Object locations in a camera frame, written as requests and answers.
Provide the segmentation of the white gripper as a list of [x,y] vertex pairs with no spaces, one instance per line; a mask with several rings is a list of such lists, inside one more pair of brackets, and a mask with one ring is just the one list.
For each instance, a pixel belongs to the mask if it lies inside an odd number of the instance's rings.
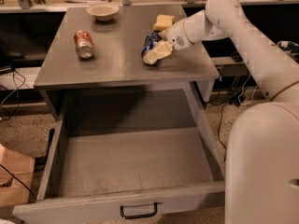
[[193,45],[187,37],[184,28],[185,19],[174,23],[171,27],[161,31],[159,36],[164,41],[159,41],[153,46],[146,46],[142,51],[142,59],[145,64],[153,65],[158,60],[169,56],[173,49],[183,50]]

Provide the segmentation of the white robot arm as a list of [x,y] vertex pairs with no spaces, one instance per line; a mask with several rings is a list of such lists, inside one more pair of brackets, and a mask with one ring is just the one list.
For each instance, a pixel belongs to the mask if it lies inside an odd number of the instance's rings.
[[225,224],[299,224],[299,65],[246,17],[238,0],[206,0],[203,10],[148,34],[153,65],[175,50],[229,38],[265,101],[229,134]]

